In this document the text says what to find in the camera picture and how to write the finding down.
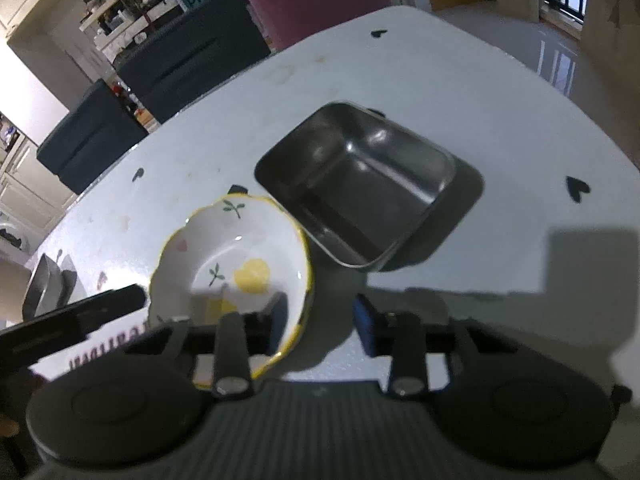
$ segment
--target black heart sticker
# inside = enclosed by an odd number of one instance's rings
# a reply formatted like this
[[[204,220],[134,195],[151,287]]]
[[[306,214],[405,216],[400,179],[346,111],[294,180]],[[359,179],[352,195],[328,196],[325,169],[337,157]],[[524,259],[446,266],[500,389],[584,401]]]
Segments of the black heart sticker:
[[[568,176],[566,178],[566,188],[569,191],[569,196],[571,199],[579,204],[582,202],[581,193],[590,193],[591,186],[587,184],[585,181],[580,180],[579,178],[575,178],[572,176]]]
[[[145,174],[145,170],[144,168],[138,168],[138,170],[136,171],[135,175],[133,176],[133,178],[131,179],[132,182],[135,182],[137,179],[139,179],[140,177],[142,177]]]

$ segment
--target floor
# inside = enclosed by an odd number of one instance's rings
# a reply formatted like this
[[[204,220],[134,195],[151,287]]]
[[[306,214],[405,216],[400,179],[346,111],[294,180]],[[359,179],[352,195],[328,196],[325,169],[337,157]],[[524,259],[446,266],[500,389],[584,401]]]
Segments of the floor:
[[[578,105],[640,168],[640,96],[622,88],[580,51],[576,40],[551,25],[504,16],[496,2],[454,7],[435,14],[501,48],[548,81]]]

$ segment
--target metal tray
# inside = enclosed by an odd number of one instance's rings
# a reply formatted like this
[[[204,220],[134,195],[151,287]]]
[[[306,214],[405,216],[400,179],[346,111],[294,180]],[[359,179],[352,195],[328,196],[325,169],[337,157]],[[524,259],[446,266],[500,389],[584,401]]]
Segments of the metal tray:
[[[27,292],[22,304],[22,318],[30,321],[56,310],[60,305],[60,298],[64,293],[65,283],[58,264],[43,254],[38,261],[36,270],[31,275]]]
[[[255,178],[336,262],[380,268],[456,173],[441,147],[372,110],[329,103],[269,150]]]

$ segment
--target floral bowl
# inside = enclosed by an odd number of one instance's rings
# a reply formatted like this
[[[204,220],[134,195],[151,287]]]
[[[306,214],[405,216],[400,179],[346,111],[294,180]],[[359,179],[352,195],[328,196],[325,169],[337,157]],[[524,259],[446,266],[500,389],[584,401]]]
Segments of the floral bowl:
[[[215,324],[227,312],[262,310],[283,292],[284,335],[274,356],[251,357],[257,377],[298,341],[312,283],[305,235],[296,222],[269,198],[228,194],[194,212],[165,244],[149,286],[149,325],[183,316],[196,325]],[[199,359],[195,382],[210,380],[210,360]]]

